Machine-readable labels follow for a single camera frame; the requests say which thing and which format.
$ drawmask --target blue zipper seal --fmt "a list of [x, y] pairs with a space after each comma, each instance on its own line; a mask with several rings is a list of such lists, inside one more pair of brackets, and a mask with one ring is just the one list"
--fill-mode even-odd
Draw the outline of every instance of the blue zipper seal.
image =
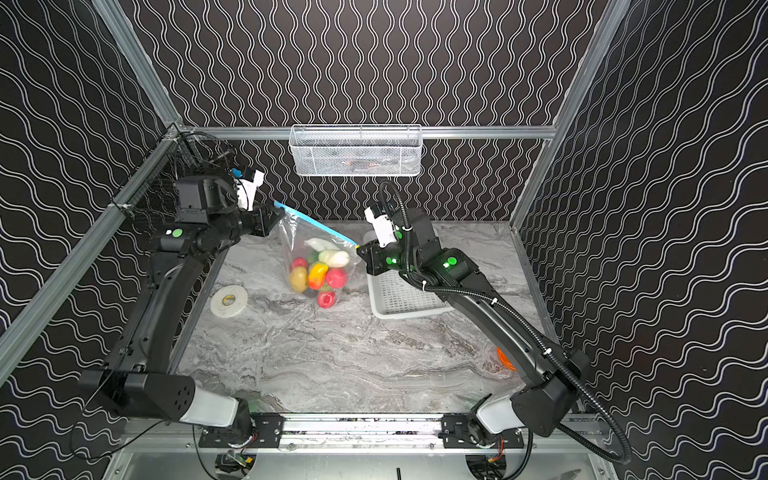
[[330, 233], [334, 237], [338, 237], [338, 238], [344, 240], [345, 242], [351, 244], [355, 248], [358, 247], [357, 242], [354, 242], [351, 239], [349, 239], [348, 237], [345, 237], [341, 233], [335, 231], [333, 228], [326, 227], [325, 225], [323, 225], [319, 221], [315, 220], [314, 218], [308, 217], [307, 215], [302, 214], [301, 212], [299, 212], [298, 210], [296, 210], [294, 208], [288, 207], [287, 205], [283, 205], [282, 203], [280, 203], [277, 200], [275, 200], [275, 207], [284, 209], [288, 214], [296, 215], [301, 220], [306, 221], [310, 225], [312, 225], [314, 227], [317, 227], [317, 228], [321, 229], [322, 231], [324, 231], [326, 233]]

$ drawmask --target yellow bell pepper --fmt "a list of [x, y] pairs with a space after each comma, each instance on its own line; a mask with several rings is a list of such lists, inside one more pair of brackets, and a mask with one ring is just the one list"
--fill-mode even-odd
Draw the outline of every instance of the yellow bell pepper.
[[323, 283], [326, 281], [326, 272], [328, 272], [328, 265], [323, 262], [315, 262], [310, 267], [310, 274], [306, 279], [307, 284], [312, 290], [320, 290]]

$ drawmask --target wire mesh basket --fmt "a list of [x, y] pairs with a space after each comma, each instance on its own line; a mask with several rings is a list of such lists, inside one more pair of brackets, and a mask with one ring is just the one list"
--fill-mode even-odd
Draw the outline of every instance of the wire mesh basket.
[[421, 125], [293, 125], [288, 146], [305, 177], [414, 177], [422, 171]]

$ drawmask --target white plastic tray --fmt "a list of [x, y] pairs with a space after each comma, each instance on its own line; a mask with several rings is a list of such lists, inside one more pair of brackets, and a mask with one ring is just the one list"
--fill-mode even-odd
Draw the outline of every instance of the white plastic tray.
[[[362, 242], [376, 238], [376, 232], [368, 232]], [[378, 276], [368, 275], [368, 291], [371, 310], [380, 319], [406, 319], [450, 312], [453, 307], [434, 293], [418, 290], [405, 282], [394, 270]]]

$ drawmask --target black patterned wallpaper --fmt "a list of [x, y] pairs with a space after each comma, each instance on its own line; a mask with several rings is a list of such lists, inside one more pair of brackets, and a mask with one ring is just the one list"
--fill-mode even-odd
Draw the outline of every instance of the black patterned wallpaper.
[[[0, 2], [2, 331], [110, 202], [164, 127], [88, 0]], [[79, 372], [101, 364], [134, 302], [146, 237], [127, 224], [0, 388], [0, 478], [100, 478], [122, 420], [81, 417]]]
[[521, 236], [637, 456], [768, 477], [768, 3], [635, 0]]
[[[285, 141], [233, 142], [239, 161], [266, 171], [259, 202], [277, 200], [322, 220], [362, 220], [381, 177], [300, 177]], [[425, 141], [422, 173], [393, 177], [410, 207], [439, 220], [512, 215], [540, 140]]]
[[122, 0], [184, 123], [543, 125], [605, 0]]

